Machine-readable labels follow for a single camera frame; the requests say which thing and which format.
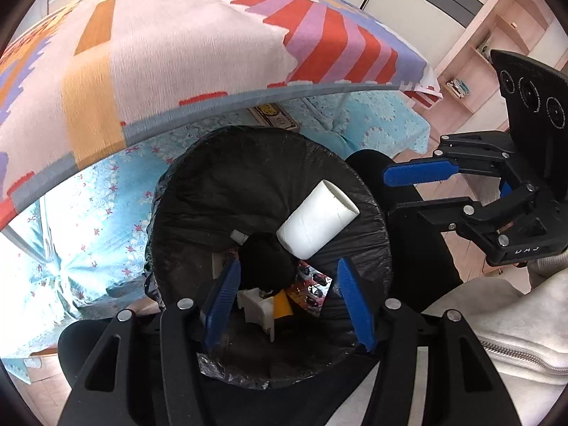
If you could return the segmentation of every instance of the person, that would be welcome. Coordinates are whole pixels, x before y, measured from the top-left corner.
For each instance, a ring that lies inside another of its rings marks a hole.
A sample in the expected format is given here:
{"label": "person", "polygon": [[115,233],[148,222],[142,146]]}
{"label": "person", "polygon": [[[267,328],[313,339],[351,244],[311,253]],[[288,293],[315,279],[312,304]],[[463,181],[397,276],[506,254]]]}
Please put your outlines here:
{"label": "person", "polygon": [[[393,163],[386,155],[362,150],[347,159],[385,213],[396,203],[422,200],[414,186],[388,187],[383,170]],[[417,214],[387,218],[393,261],[389,292],[417,312],[441,316],[450,308],[462,312],[478,335],[499,344],[515,342],[519,350],[540,361],[557,357],[556,364],[519,364],[498,357],[494,363],[513,398],[525,426],[537,425],[560,396],[568,378],[568,272],[558,273],[534,292],[523,296],[501,279],[479,278],[463,284],[441,234]],[[547,303],[550,312],[538,312]],[[104,332],[107,321],[79,321],[67,327],[59,340],[62,371],[71,386]],[[425,353],[419,352],[416,397],[425,397]],[[203,376],[206,398],[218,424],[232,426],[340,426],[360,424],[373,389],[378,357],[355,352],[329,370],[280,389],[254,391]],[[557,368],[546,370],[543,367]],[[421,424],[414,408],[409,424]]]}

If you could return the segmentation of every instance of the black plastic bag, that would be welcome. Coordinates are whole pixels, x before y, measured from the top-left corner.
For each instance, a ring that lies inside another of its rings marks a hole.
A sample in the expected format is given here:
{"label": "black plastic bag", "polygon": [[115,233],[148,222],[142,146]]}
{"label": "black plastic bag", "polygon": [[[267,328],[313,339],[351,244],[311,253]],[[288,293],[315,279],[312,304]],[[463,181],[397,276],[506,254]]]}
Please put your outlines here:
{"label": "black plastic bag", "polygon": [[[350,257],[360,275],[375,282],[370,289],[381,290],[373,292],[380,302],[392,278],[388,236],[359,176],[299,134],[240,126],[210,133],[160,178],[148,227],[147,294],[161,306],[195,296],[212,278],[212,253],[236,246],[232,230],[276,232],[322,179],[342,189],[361,213],[307,262],[335,278],[337,261]],[[273,343],[235,306],[222,342],[200,356],[202,371],[244,387],[281,387],[355,350],[357,338],[336,286],[318,318],[292,306],[294,324],[277,332]]]}

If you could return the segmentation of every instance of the zipper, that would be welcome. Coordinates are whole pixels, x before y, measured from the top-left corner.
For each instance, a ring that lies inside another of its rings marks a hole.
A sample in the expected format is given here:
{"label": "zipper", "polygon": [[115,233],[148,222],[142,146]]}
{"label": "zipper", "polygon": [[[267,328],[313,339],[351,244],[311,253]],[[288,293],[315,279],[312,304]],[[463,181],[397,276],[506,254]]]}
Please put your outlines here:
{"label": "zipper", "polygon": [[500,356],[496,358],[503,362],[508,362],[524,368],[530,368],[531,370],[536,370],[548,375],[568,376],[568,367],[551,365],[540,355],[528,349],[519,349],[507,344],[491,343],[490,341],[482,339],[479,339],[479,342],[489,355]]}

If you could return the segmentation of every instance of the cardboard tube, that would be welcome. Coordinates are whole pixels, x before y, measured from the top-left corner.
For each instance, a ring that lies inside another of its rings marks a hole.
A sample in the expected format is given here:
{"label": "cardboard tube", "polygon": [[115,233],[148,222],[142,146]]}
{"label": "cardboard tube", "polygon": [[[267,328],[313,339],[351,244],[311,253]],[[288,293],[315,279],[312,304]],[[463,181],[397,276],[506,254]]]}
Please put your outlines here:
{"label": "cardboard tube", "polygon": [[321,181],[276,231],[286,250],[301,260],[316,254],[359,215],[337,186]]}

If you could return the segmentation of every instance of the bolt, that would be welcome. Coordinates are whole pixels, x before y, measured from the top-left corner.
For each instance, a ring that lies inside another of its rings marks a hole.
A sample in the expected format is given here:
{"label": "bolt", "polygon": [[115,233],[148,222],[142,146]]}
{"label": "bolt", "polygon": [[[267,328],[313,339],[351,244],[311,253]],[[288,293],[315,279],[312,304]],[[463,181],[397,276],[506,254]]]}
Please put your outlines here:
{"label": "bolt", "polygon": [[459,311],[456,311],[455,309],[450,309],[447,314],[446,317],[451,320],[452,322],[459,322],[461,320],[461,314]]}
{"label": "bolt", "polygon": [[388,298],[385,302],[384,305],[388,308],[391,309],[393,311],[396,311],[397,309],[400,309],[400,306],[402,306],[402,304],[400,303],[399,300],[397,300],[396,298],[390,297]]}
{"label": "bolt", "polygon": [[193,300],[190,297],[183,297],[178,301],[178,308],[181,310],[191,309],[193,307]]}
{"label": "bolt", "polygon": [[501,246],[509,246],[509,237],[507,237],[506,235],[500,235],[497,241]]}
{"label": "bolt", "polygon": [[130,309],[123,309],[122,311],[120,311],[117,315],[116,318],[120,321],[120,322],[126,322],[127,320],[130,320],[132,315],[134,313],[130,310]]}

